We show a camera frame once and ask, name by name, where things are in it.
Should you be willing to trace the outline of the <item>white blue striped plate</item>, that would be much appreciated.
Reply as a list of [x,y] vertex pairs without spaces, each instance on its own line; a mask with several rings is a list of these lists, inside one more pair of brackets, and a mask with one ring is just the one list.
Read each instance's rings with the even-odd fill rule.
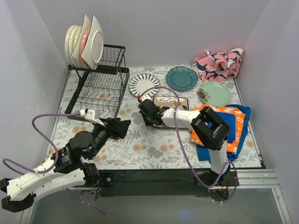
[[130,80],[128,88],[135,97],[138,97],[147,89],[159,87],[160,85],[160,80],[156,76],[148,73],[142,73],[134,76]]

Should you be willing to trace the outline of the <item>teal scalloped plate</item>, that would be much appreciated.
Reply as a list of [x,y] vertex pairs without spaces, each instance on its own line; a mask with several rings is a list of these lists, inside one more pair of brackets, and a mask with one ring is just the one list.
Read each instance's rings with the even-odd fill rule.
[[177,66],[167,72],[165,80],[173,89],[187,91],[197,84],[198,76],[193,70],[187,67]]

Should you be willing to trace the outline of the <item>mint green plate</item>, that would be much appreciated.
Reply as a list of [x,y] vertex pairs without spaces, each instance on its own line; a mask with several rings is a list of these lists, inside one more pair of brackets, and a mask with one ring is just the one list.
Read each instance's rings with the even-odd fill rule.
[[199,87],[198,95],[202,102],[214,107],[226,106],[231,100],[231,92],[228,87],[212,81],[203,83]]

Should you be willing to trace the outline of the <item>white black rimmed square plate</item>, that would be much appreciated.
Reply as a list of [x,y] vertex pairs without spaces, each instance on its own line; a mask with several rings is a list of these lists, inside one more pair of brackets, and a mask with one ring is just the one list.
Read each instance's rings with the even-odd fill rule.
[[96,69],[98,66],[104,47],[104,38],[102,28],[93,15],[89,35],[86,40],[85,47],[80,54],[81,58],[87,63],[90,69]]

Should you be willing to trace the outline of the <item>pink round plate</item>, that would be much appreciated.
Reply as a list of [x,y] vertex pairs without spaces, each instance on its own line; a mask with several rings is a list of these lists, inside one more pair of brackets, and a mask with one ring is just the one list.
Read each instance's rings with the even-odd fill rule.
[[86,62],[86,61],[82,58],[82,56],[81,56],[81,54],[82,54],[82,52],[83,52],[83,50],[84,50],[84,48],[85,48],[85,45],[86,45],[86,42],[87,42],[87,38],[88,38],[88,36],[89,36],[89,33],[90,33],[90,28],[88,28],[88,29],[84,32],[84,34],[83,34],[83,36],[82,36],[82,39],[81,39],[81,41],[80,41],[80,47],[79,47],[79,59],[80,59],[81,66],[82,66],[83,68],[89,68],[87,62]]

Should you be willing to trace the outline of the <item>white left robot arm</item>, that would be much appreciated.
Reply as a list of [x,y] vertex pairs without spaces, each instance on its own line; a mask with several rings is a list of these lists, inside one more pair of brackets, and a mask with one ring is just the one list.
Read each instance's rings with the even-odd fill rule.
[[124,139],[131,124],[120,118],[95,124],[93,131],[80,131],[34,171],[15,179],[4,178],[0,189],[7,194],[2,208],[20,212],[39,199],[72,187],[101,187],[103,178],[92,161],[108,139]]

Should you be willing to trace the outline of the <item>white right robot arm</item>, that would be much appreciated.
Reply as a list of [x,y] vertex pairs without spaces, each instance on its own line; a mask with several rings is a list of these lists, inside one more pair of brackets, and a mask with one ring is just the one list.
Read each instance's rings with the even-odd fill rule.
[[230,165],[227,157],[228,124],[210,107],[197,111],[181,111],[158,107],[150,99],[140,99],[138,108],[147,126],[187,128],[195,131],[201,143],[208,149],[211,167],[208,173],[197,174],[190,164],[185,150],[183,155],[200,185],[211,188],[228,180]]

